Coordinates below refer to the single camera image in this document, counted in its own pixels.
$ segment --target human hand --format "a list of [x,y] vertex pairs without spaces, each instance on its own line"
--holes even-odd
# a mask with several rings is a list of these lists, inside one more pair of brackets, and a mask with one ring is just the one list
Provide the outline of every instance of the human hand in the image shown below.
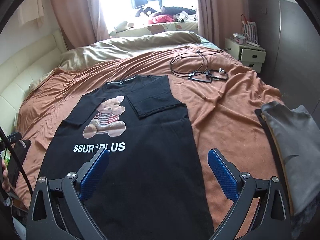
[[4,160],[2,160],[2,170],[3,170],[3,183],[2,183],[2,188],[9,193],[10,191],[10,186],[9,186],[9,178],[8,178],[8,170],[7,167],[5,166]]

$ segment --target metal screw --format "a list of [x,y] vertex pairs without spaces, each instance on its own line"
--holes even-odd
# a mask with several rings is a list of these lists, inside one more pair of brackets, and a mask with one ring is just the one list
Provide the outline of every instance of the metal screw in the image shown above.
[[45,177],[40,177],[40,178],[38,179],[38,181],[39,181],[40,183],[44,182],[44,181],[45,181]]
[[272,180],[276,183],[279,182],[279,179],[277,177],[272,177]]
[[67,175],[67,177],[68,177],[69,179],[72,179],[72,178],[74,178],[75,176],[76,176],[76,173],[75,173],[74,171],[69,172],[68,175]]
[[250,178],[250,173],[243,172],[243,173],[241,173],[241,176],[244,177],[245,179],[248,179],[248,178]]

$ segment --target white leather headboard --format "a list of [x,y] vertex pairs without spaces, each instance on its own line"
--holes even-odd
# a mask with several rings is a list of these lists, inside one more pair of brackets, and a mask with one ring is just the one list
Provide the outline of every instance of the white leather headboard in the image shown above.
[[15,116],[31,82],[59,66],[60,54],[66,51],[61,31],[56,30],[0,65],[0,125],[6,135],[14,132]]

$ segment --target bedside table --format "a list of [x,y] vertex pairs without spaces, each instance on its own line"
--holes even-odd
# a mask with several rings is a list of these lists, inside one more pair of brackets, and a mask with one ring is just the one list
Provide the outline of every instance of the bedside table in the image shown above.
[[266,52],[262,47],[252,46],[247,43],[241,45],[232,39],[225,39],[224,47],[231,48],[227,52],[243,65],[252,68],[258,73],[261,72],[262,63],[266,58]]

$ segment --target shopping bag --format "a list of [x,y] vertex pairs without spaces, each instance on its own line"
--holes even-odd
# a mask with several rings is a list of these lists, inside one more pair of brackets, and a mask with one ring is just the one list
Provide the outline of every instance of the shopping bag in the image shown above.
[[246,37],[246,41],[259,44],[256,23],[247,21],[246,17],[243,14],[241,15],[241,20],[242,20],[243,36]]

